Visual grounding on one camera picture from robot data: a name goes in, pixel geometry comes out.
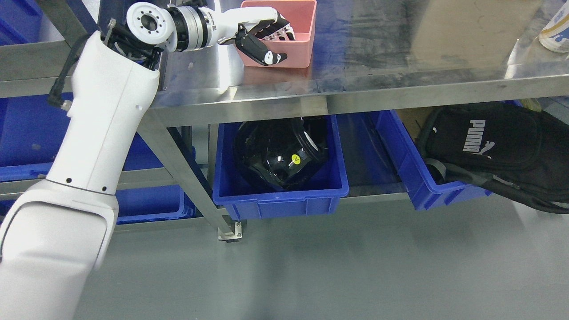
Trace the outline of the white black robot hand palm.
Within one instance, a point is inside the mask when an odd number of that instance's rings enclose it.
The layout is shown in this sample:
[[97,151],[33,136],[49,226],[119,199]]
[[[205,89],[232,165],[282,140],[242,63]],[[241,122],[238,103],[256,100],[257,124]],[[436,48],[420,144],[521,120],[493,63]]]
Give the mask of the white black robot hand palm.
[[285,25],[285,18],[269,6],[243,7],[225,12],[210,10],[210,45],[229,43],[241,25],[259,39],[267,39],[267,28],[271,24]]

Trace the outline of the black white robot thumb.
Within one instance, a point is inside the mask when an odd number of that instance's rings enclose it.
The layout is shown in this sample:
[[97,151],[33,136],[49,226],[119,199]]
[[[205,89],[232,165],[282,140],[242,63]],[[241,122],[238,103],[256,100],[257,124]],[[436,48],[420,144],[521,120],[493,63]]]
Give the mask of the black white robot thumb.
[[262,66],[276,65],[287,60],[286,53],[270,50],[260,39],[249,34],[245,27],[238,27],[234,40],[234,45],[240,53]]

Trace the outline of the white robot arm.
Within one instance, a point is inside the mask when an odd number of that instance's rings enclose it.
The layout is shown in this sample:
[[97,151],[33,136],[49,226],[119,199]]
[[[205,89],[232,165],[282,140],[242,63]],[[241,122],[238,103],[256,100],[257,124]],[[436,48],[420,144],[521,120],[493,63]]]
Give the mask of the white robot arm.
[[136,2],[125,22],[82,36],[49,93],[49,103],[67,108],[70,122],[46,178],[20,195],[1,223],[3,320],[74,317],[116,226],[116,187],[158,91],[162,52],[234,42],[271,66],[287,56],[264,41],[295,40],[290,22],[270,6],[215,12]]

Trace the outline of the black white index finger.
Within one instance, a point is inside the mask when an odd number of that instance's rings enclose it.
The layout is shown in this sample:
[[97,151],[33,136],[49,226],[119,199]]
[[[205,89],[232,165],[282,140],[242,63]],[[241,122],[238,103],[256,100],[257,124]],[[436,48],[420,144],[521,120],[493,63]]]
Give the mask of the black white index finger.
[[271,24],[267,28],[267,41],[296,41],[295,32],[290,24],[277,25]]

